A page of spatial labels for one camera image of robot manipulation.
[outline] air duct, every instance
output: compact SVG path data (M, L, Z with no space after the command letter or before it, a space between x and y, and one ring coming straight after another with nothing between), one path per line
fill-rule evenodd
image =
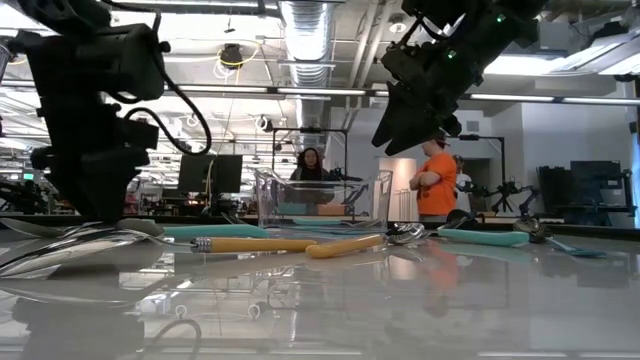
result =
M329 60L333 7L332 4L310 1L280 3L282 18L286 23L285 41L289 59L307 62L290 66L294 86L325 88L329 85L330 68L309 62ZM328 128L329 121L323 116L324 105L323 101L318 100L296 100L298 126ZM307 138L302 145L318 144L315 141L311 143L311 138Z

